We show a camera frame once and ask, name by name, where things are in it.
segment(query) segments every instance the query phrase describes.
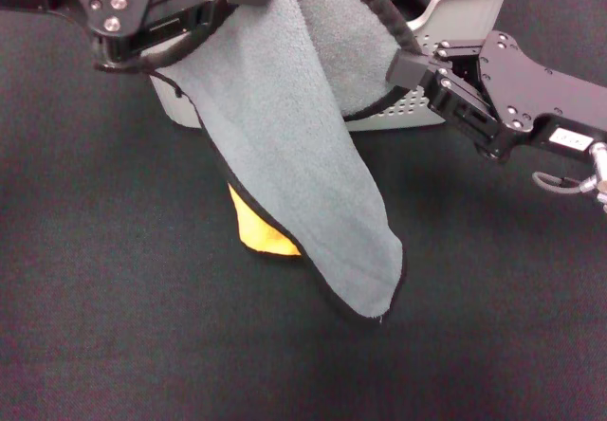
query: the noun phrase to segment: laundry basket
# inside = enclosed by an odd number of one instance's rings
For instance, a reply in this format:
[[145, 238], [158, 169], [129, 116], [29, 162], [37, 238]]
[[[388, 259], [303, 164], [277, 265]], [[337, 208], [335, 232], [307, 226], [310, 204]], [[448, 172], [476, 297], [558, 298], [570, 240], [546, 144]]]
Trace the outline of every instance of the laundry basket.
[[[484, 39], [493, 29], [504, 0], [432, 0], [424, 13], [409, 22], [409, 27], [421, 46], [434, 51], [445, 39]], [[178, 39], [155, 46], [149, 51], [163, 50]], [[190, 102], [178, 99], [173, 88], [152, 78], [166, 114], [174, 122], [186, 127], [200, 127]], [[420, 87], [402, 100], [370, 118], [347, 123], [348, 130], [381, 130], [434, 125], [444, 122], [426, 104]]]

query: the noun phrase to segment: cable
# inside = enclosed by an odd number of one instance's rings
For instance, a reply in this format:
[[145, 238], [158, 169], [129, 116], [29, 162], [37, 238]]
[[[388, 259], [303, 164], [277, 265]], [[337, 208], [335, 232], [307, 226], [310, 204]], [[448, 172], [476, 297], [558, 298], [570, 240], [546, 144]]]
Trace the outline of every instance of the cable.
[[575, 179], [567, 179], [567, 181], [577, 184], [574, 187], [561, 187], [565, 179], [542, 172], [535, 172], [533, 174], [533, 181], [541, 189], [560, 195], [577, 195], [578, 193], [582, 193], [580, 188], [581, 182]]

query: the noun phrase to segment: dark gray carpet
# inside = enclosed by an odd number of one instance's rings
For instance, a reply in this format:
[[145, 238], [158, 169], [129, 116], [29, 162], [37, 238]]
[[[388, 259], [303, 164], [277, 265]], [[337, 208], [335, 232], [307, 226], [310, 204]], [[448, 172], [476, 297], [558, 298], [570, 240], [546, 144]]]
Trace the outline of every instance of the dark gray carpet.
[[[607, 0], [506, 0], [540, 63], [607, 85]], [[0, 12], [0, 419], [604, 419], [606, 217], [448, 127], [356, 135], [408, 248], [360, 332], [240, 245], [200, 135], [80, 30]]]

